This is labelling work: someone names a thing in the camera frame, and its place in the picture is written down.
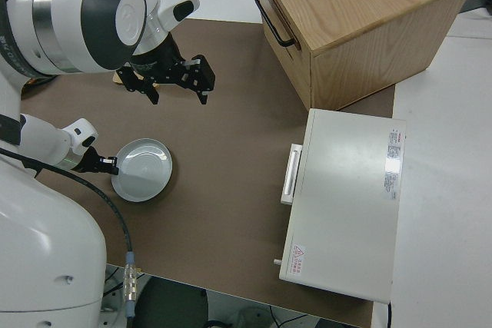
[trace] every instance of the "printed label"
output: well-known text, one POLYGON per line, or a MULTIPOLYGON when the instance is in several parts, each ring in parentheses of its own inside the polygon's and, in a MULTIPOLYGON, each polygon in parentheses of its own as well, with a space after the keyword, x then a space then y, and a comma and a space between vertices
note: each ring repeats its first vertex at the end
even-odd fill
POLYGON ((386 164, 384 166, 384 191, 391 200, 397 198, 401 170, 401 132, 394 129, 387 140, 386 164))
POLYGON ((306 247, 301 245, 294 245, 291 251, 291 267, 289 272, 294 275, 300 276, 302 273, 302 264, 304 263, 304 255, 306 254, 306 247))

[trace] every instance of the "cable connector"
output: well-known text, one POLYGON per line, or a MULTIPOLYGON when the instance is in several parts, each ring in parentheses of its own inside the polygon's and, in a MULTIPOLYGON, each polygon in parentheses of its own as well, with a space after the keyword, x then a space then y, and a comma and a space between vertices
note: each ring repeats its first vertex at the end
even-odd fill
POLYGON ((126 253, 125 275, 123 281, 126 317, 135 316, 135 301, 137 300, 137 268, 135 255, 132 251, 126 253))

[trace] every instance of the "metal connector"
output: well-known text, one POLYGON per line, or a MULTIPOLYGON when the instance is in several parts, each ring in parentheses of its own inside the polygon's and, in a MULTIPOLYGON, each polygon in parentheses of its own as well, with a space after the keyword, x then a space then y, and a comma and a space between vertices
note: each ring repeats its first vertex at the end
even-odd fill
POLYGON ((137 268, 133 263, 125 265, 123 294, 125 301, 137 300, 137 268))

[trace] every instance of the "brown table mat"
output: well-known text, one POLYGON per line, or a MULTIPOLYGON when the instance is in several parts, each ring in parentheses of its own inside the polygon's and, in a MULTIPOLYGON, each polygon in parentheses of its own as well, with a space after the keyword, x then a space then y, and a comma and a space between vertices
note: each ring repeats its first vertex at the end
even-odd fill
MULTIPOLYGON (((111 81, 112 74, 72 75, 28 93, 22 111, 64 127, 87 118, 99 154, 115 155, 150 137, 172 156, 168 186, 155 199, 119 198, 107 174, 85 174, 120 207, 144 272, 262 303, 370 326, 372 303, 279 280, 290 207, 280 204, 291 143, 302 144, 308 113, 261 25, 187 20, 174 32, 185 58, 204 54, 217 76, 202 106, 178 86, 160 86, 153 106, 111 81)), ((346 111, 391 116, 389 88, 346 111)), ((118 222, 99 198, 43 171, 41 182, 76 200, 97 220, 108 262, 124 263, 118 222)))

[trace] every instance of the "white plate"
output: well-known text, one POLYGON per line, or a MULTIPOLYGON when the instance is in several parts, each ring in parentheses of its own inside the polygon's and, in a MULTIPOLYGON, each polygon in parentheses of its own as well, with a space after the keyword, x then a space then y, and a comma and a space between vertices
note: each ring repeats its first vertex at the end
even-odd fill
POLYGON ((141 138, 124 146, 117 154, 119 174, 111 176, 116 194, 140 202, 159 194, 171 177, 172 160, 164 144, 141 138))

